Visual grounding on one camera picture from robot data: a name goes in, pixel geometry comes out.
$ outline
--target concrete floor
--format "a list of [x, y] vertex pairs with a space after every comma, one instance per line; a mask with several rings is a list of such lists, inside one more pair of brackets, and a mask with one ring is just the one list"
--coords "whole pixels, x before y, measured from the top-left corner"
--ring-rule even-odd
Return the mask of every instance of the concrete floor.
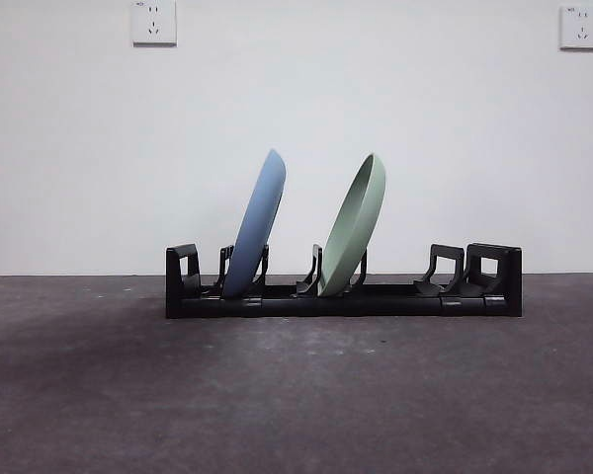
[[0, 277], [0, 473], [593, 473], [593, 275], [525, 317], [163, 319], [161, 277]]

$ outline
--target wall socket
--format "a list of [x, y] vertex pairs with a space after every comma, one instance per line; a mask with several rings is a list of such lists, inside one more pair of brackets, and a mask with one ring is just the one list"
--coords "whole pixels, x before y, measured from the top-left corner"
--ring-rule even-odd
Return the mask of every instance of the wall socket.
[[593, 5], [560, 7], [560, 49], [593, 50]]
[[142, 0], [131, 5], [131, 38], [138, 46], [177, 44], [175, 0]]

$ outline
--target green plate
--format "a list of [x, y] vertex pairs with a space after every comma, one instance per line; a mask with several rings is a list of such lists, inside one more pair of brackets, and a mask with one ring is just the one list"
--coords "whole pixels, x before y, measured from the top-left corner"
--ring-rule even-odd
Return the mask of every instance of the green plate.
[[338, 294], [349, 283], [378, 222], [385, 187], [384, 165], [370, 155], [358, 170], [325, 244], [318, 296]]

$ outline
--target rack base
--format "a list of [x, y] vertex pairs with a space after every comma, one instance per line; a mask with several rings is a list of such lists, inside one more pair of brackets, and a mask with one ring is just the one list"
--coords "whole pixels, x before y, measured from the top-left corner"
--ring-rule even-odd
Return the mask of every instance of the rack base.
[[[301, 317], [301, 316], [522, 316], [521, 249], [487, 244], [464, 249], [433, 245], [428, 272], [413, 283], [367, 283], [367, 254], [355, 282], [337, 296], [316, 296], [322, 251], [314, 246], [312, 270], [295, 284], [267, 284], [268, 249], [261, 258], [262, 272], [241, 297], [221, 297], [226, 262], [232, 246], [220, 252], [220, 275], [202, 285], [195, 245], [167, 249], [167, 318], [193, 317]], [[446, 285], [431, 281], [437, 258], [456, 261], [455, 274]], [[188, 258], [188, 274], [181, 275], [180, 260]], [[481, 259], [496, 260], [496, 275], [481, 272]]]

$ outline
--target electrical outlet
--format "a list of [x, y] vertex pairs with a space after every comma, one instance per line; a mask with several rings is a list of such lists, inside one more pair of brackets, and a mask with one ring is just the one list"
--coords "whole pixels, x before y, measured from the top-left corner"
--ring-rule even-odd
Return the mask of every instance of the electrical outlet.
[[593, 50], [593, 5], [560, 8], [560, 48]]
[[142, 0], [131, 6], [134, 45], [176, 45], [176, 23], [175, 0]]

